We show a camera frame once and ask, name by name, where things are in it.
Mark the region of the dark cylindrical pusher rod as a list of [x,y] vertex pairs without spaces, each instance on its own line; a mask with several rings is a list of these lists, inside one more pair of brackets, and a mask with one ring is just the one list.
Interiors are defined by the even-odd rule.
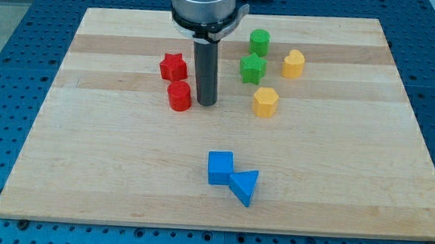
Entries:
[[200,105],[210,107],[218,99],[218,44],[193,44],[196,97]]

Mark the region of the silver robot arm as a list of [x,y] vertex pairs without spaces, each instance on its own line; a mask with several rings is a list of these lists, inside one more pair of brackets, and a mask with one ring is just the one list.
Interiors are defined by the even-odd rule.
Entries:
[[196,99],[210,107],[218,100],[218,44],[238,28],[249,5],[236,0],[170,0],[171,17],[183,36],[193,41]]

